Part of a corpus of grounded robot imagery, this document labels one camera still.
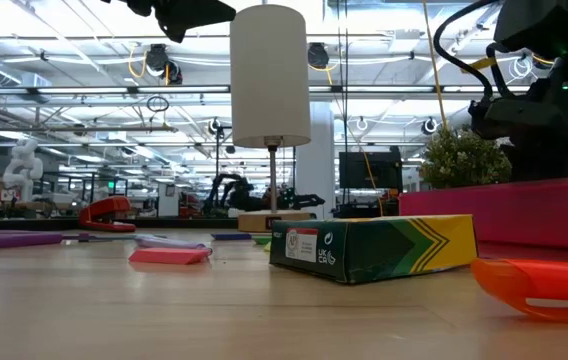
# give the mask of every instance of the industrial ceiling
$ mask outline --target industrial ceiling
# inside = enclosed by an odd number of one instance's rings
[[[304,15],[308,42],[322,43],[330,57],[329,71],[309,68],[309,77],[311,98],[331,102],[336,145],[348,137],[349,148],[355,140],[371,151],[399,145],[406,158],[419,158],[428,141],[423,122],[441,121],[421,1],[346,0],[341,3],[348,15],[342,11],[339,17],[333,0],[224,2],[238,11],[280,4]],[[432,31],[469,2],[429,1]],[[499,6],[484,8],[453,23],[443,36],[444,48],[466,62],[482,58],[498,13]],[[181,70],[181,86],[165,86],[144,66],[152,44],[166,45]],[[435,60],[445,113],[450,124],[459,126],[468,121],[466,108],[479,97],[479,84],[439,57]],[[504,55],[499,61],[516,91],[545,75],[526,54]],[[145,165],[144,172],[158,179],[178,176],[185,186],[205,187],[216,172],[211,123],[232,126],[229,83],[228,23],[192,29],[177,44],[154,18],[133,14],[123,2],[0,0],[0,147],[15,138],[36,137],[44,151],[64,164],[63,170],[109,165],[134,178]],[[14,86],[40,90],[23,92]],[[342,114],[346,90],[348,113]],[[149,102],[158,94],[162,99]],[[149,109],[164,104],[169,106],[164,112]],[[346,134],[344,117],[350,128]],[[33,127],[38,132],[21,132]],[[227,151],[232,130],[221,141],[221,171],[266,184],[265,150]],[[336,146],[336,154],[343,149]],[[292,151],[281,151],[279,158],[283,166],[278,176],[288,181]]]

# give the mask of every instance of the ceiling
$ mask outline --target ceiling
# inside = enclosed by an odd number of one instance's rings
[[[261,0],[224,2],[238,11],[263,3]],[[420,1],[349,0],[348,17],[342,13],[340,19],[334,0],[268,0],[268,3],[298,10],[306,20],[308,42],[325,44],[331,64],[335,66],[330,72],[309,69],[312,86],[346,85],[347,77],[348,85],[434,84]],[[470,1],[429,1],[432,31],[468,3]],[[143,71],[144,52],[151,44],[163,43],[171,59],[179,64],[184,85],[230,83],[228,23],[192,29],[184,42],[177,44],[164,37],[154,18],[133,14],[123,2],[32,0],[29,6],[35,16],[25,10],[22,0],[0,0],[0,69],[15,77],[37,74],[45,79],[46,85],[53,87],[164,86],[163,80],[149,71],[141,77],[131,73],[131,68],[138,75]],[[497,13],[498,9],[481,9],[453,23],[444,33],[442,45],[467,62],[482,58],[492,41],[491,25]],[[476,26],[480,18],[488,18],[485,30]],[[340,49],[344,59],[341,64]],[[511,85],[527,86],[544,72],[515,60],[519,55],[504,56],[500,66]],[[475,78],[439,58],[436,64],[442,85],[479,85]],[[166,176],[173,172],[194,186],[210,184],[210,176],[215,174],[215,146],[208,126],[215,118],[222,125],[232,125],[230,94],[165,95],[171,107],[157,114],[147,108],[151,95],[55,94],[47,98],[47,102],[39,103],[0,96],[0,115],[4,116],[0,116],[0,127],[59,128],[78,124],[107,127],[106,131],[90,131],[86,135],[47,132],[30,136],[37,136],[41,143],[57,144],[49,147],[56,150],[52,155],[67,165],[69,162],[79,167],[112,164],[121,169],[148,165],[151,174]],[[468,100],[474,96],[462,93],[445,98],[444,112],[450,123],[459,125],[468,121],[466,108]],[[317,98],[331,103],[336,143],[343,141],[346,135],[339,98]],[[419,155],[420,144],[428,140],[421,132],[422,123],[431,117],[437,121],[441,118],[436,96],[420,93],[401,96],[372,93],[351,98],[346,117],[352,131],[349,138],[354,136],[366,144],[383,144],[367,145],[367,150],[387,149],[390,143],[412,144],[401,147],[406,157]],[[157,129],[163,123],[178,131]],[[231,145],[232,132],[227,130],[225,135],[223,145]],[[0,136],[0,143],[10,141]],[[113,141],[131,143],[128,149],[137,151],[131,153],[116,146],[77,146]],[[136,143],[147,145],[136,148]],[[177,145],[151,145],[159,143]],[[343,147],[336,148],[336,153],[340,150]],[[91,155],[103,161],[91,163],[77,157],[69,159],[68,155]],[[292,153],[282,151],[278,157],[284,160],[280,175],[287,181],[292,161],[286,159],[292,159]],[[268,174],[263,167],[267,164],[265,151],[238,148],[234,154],[227,154],[222,148],[221,158],[223,171],[246,174],[256,183],[267,182]],[[240,163],[241,159],[245,159],[245,163]],[[162,166],[165,167],[163,172],[160,171]]]

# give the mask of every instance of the wooden table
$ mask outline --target wooden table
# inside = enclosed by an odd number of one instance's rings
[[[467,269],[344,286],[213,247],[191,266],[132,266],[131,242],[0,250],[0,359],[568,360],[568,324],[520,316]]]

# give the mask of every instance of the white label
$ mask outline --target white label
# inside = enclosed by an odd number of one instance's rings
[[[286,257],[308,262],[316,262],[317,230],[289,229],[286,233]]]

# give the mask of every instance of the white column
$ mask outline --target white column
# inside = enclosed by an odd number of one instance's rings
[[[318,219],[332,217],[335,207],[335,150],[330,102],[311,102],[311,142],[297,147],[295,188],[300,195],[316,194],[323,206],[305,208]]]

